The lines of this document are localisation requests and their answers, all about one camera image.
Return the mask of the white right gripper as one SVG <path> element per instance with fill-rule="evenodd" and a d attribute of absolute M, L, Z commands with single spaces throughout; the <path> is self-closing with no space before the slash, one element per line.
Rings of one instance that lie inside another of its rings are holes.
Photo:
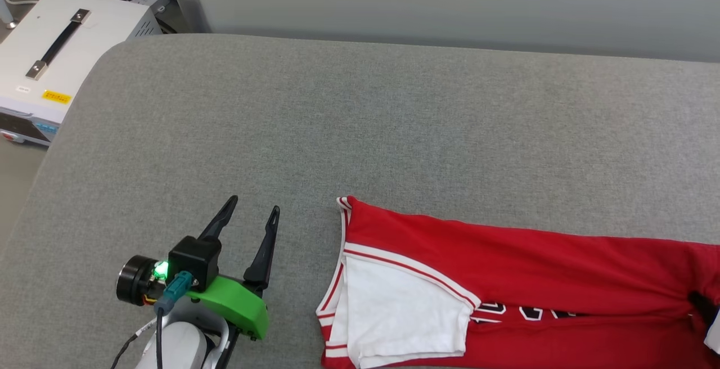
<path fill-rule="evenodd" d="M 719 349 L 719 307 L 710 298 L 699 292 L 691 292 L 688 295 L 689 302 L 694 306 L 705 325 L 709 325 L 705 334 L 704 344 L 715 354 L 720 354 Z"/>

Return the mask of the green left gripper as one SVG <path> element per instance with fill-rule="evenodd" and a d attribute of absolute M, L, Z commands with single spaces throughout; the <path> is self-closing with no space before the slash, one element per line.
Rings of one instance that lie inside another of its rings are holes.
<path fill-rule="evenodd" d="M 219 234 L 230 222 L 238 200 L 237 195 L 229 197 L 198 239 L 218 240 Z M 265 224 L 263 241 L 254 260 L 245 270 L 242 283 L 219 275 L 205 291 L 188 291 L 189 298 L 199 300 L 203 307 L 229 321 L 250 338 L 265 339 L 267 336 L 267 305 L 253 292 L 264 292 L 268 289 L 279 223 L 280 207 L 275 205 Z"/>

